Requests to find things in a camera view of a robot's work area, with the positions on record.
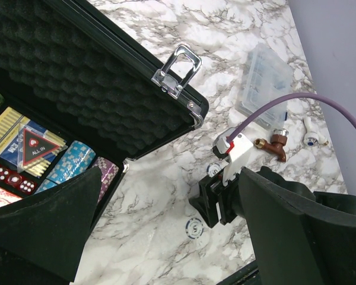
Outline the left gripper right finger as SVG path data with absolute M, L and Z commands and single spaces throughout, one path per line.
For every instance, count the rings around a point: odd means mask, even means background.
M 356 284 L 356 215 L 247 168 L 239 192 L 262 284 Z

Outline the red triangular dealer button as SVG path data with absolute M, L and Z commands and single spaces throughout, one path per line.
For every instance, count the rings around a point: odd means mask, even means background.
M 17 171 L 40 178 L 59 153 L 66 149 L 66 141 L 59 136 L 48 130 L 41 132 L 29 124 L 20 123 Z

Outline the black poker set case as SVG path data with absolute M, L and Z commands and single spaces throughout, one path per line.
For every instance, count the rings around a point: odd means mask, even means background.
M 0 1 L 0 90 L 120 163 L 200 128 L 204 96 L 87 1 Z

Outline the white poker chip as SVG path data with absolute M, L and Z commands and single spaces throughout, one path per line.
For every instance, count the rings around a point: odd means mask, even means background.
M 212 178 L 214 177 L 217 173 L 219 173 L 222 170 L 222 166 L 218 163 L 211 163 L 208 165 L 206 168 L 206 173 L 207 175 Z
M 198 239 L 202 236 L 204 231 L 203 222 L 199 218 L 193 217 L 187 221 L 185 231 L 190 239 Z

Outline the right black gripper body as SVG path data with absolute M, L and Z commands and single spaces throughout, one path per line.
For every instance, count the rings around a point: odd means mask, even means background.
M 201 179 L 199 195 L 189 203 L 201 215 L 206 225 L 231 223 L 237 216 L 246 219 L 249 228 L 277 227 L 278 216 L 283 216 L 285 179 L 263 166 L 254 172 L 246 167 L 227 185 L 223 185 L 225 170 L 214 177 Z

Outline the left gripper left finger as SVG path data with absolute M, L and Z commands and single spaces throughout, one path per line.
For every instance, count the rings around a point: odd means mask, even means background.
M 0 208 L 0 284 L 75 280 L 101 188 L 95 167 Z

